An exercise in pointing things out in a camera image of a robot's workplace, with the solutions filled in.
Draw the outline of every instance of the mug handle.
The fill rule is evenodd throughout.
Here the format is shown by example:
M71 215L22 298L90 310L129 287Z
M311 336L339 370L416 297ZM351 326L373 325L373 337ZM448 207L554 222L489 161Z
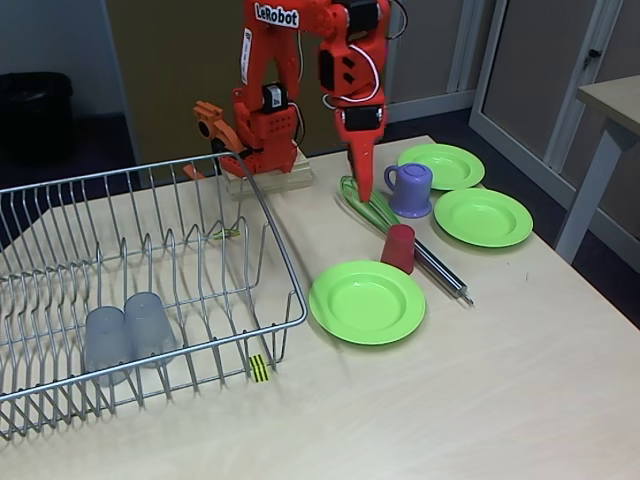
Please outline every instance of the mug handle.
M393 172L396 172L397 175L399 169L400 167L398 167L397 165L391 165L384 171L384 181L387 184L387 187L391 189L391 191L395 190L396 188L395 183L391 181L391 174Z

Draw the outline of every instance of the green plate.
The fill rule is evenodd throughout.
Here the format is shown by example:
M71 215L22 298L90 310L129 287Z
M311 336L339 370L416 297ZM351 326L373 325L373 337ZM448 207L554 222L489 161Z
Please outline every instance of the green plate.
M392 343L412 333L427 302L406 273L379 262L336 265L311 288L311 311L332 335L361 345Z
M515 245L533 231L531 214L520 202L482 188L444 194L434 213L449 235L480 247Z
M458 147L432 143L410 148L398 159L398 166L407 163L426 165L433 172L434 190L463 190L480 183L484 165L478 157Z

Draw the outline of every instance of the plastic cup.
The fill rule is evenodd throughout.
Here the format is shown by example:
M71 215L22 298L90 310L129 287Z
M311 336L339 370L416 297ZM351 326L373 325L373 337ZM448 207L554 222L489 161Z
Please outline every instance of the plastic cup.
M98 307L87 316L85 367L88 372L115 367L133 360L131 338L124 313L116 307ZM126 378L124 371L98 377L102 387L118 384Z
M137 360L171 352L178 347L162 300L155 293L136 293L124 304L124 313ZM145 366L154 368L155 364Z
M396 172L395 183L391 181L393 172ZM384 180L393 191L389 206L395 213L405 218L420 218L431 213L429 195L433 172L428 167L419 163L391 165L384 172Z
M402 270L407 275L413 272L416 232L408 225L393 225L387 233L387 240L380 261Z

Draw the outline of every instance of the red cup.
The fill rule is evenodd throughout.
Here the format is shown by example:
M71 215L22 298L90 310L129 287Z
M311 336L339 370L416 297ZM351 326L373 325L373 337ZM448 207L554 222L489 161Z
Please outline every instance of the red cup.
M399 268L407 275L413 272L416 232L409 225L393 225L387 233L380 261Z

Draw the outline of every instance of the trash bin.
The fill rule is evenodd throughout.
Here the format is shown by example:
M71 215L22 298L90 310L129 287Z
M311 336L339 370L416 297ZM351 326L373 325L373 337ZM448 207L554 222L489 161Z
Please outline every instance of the trash bin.
M61 73L0 75L0 160L64 162L75 147L71 80Z

